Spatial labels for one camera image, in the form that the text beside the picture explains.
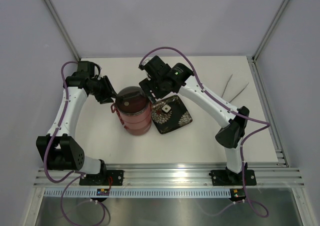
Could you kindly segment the grey transparent lid red handles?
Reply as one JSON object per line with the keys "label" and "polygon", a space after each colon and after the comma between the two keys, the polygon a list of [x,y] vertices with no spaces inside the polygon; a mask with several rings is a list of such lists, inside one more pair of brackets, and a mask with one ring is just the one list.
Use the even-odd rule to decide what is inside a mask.
{"label": "grey transparent lid red handles", "polygon": [[112,113],[119,112],[126,116],[136,116],[146,111],[149,106],[150,101],[141,87],[128,86],[117,94],[110,109]]}

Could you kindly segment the pink bowl with handles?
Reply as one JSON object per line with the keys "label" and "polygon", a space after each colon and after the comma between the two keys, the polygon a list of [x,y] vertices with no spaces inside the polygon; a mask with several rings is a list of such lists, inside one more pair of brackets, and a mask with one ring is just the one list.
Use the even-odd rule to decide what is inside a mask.
{"label": "pink bowl with handles", "polygon": [[129,121],[129,120],[136,120],[136,117],[128,117],[128,118],[122,118],[120,121],[124,128],[126,130],[142,130],[144,128],[147,128],[151,124],[151,118],[146,117],[145,119],[135,122],[135,121]]}

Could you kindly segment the metal food tongs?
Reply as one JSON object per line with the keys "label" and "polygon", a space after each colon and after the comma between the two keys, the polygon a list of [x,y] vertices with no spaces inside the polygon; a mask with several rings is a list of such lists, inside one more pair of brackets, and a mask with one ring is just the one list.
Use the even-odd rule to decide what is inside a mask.
{"label": "metal food tongs", "polygon": [[249,82],[247,80],[231,74],[225,84],[221,98],[228,103],[231,103],[247,88],[248,85]]}

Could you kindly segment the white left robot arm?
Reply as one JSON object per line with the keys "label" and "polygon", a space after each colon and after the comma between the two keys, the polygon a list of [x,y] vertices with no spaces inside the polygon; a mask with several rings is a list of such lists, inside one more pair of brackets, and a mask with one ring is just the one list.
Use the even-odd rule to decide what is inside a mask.
{"label": "white left robot arm", "polygon": [[103,160],[85,155],[75,140],[77,123],[81,110],[89,96],[103,104],[111,104],[116,99],[115,92],[107,76],[101,76],[101,67],[91,61],[78,61],[76,71],[65,76],[62,70],[62,101],[56,118],[46,135],[38,136],[36,147],[43,161],[47,179],[58,184],[71,174],[79,174],[82,179],[103,185],[108,180],[108,172]]}

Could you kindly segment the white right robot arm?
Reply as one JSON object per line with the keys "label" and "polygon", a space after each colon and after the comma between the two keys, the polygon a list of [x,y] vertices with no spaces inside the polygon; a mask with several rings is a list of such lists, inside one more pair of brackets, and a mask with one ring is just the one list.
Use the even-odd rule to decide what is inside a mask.
{"label": "white right robot arm", "polygon": [[148,62],[141,62],[138,67],[147,73],[147,78],[139,85],[152,102],[170,93],[177,93],[197,104],[218,123],[220,130],[215,140],[225,150],[225,176],[230,183],[239,184],[245,178],[240,142],[245,135],[249,109],[231,106],[221,97],[206,91],[197,82],[195,72],[182,63],[170,67],[160,57],[154,56]]}

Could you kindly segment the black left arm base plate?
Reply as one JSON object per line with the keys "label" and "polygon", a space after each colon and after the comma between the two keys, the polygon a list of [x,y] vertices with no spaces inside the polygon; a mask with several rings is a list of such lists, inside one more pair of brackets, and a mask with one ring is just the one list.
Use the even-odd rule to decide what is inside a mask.
{"label": "black left arm base plate", "polygon": [[105,170],[98,174],[87,174],[79,180],[80,186],[122,186],[123,170]]}

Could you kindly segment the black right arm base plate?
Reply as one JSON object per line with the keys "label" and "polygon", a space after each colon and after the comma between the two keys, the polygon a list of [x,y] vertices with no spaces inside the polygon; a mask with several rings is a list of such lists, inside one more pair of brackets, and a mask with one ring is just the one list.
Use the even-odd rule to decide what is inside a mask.
{"label": "black right arm base plate", "polygon": [[240,173],[234,173],[226,169],[211,170],[208,174],[211,176],[213,186],[256,186],[257,180],[255,171],[252,169],[245,169]]}

